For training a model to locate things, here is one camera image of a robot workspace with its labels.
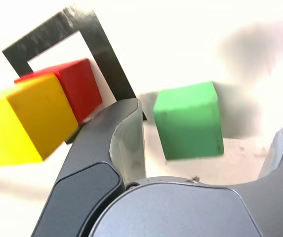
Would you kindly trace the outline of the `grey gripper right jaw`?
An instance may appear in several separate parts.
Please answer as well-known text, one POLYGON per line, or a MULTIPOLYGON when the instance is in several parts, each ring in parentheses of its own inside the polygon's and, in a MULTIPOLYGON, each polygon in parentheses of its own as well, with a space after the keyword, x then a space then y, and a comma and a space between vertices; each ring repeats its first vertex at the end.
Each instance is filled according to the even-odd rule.
POLYGON ((273 139, 259 179, 229 186, 138 186, 106 208, 90 236, 283 237, 283 129, 273 139))

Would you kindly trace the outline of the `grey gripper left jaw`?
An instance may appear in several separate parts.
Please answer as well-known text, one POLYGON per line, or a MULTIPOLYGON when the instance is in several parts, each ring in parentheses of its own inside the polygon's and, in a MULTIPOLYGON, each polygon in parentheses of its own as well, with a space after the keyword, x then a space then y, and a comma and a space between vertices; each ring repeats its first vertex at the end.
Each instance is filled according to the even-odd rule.
POLYGON ((141 101, 117 101, 80 130, 32 235, 88 236, 126 185, 145 176, 141 101))

